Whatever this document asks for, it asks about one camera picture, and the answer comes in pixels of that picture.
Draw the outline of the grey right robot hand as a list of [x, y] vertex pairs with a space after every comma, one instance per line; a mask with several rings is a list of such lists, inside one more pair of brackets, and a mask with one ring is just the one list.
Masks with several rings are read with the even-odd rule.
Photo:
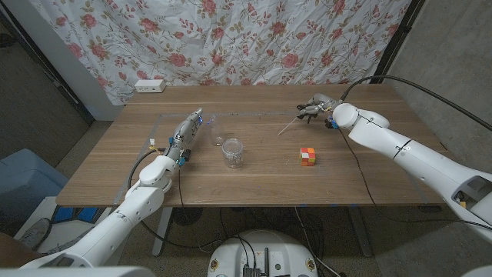
[[297, 106], [297, 118], [304, 117], [316, 118], [321, 113], [334, 111], [334, 109], [342, 103], [340, 99], [336, 100], [321, 93], [315, 94], [305, 104]]

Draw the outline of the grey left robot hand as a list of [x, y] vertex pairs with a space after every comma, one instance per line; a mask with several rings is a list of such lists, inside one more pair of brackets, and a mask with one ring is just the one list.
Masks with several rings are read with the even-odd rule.
[[181, 153], [191, 148], [192, 142], [203, 122], [202, 113], [203, 108], [198, 108], [177, 126], [171, 137], [170, 145], [164, 152], [164, 156], [179, 160]]

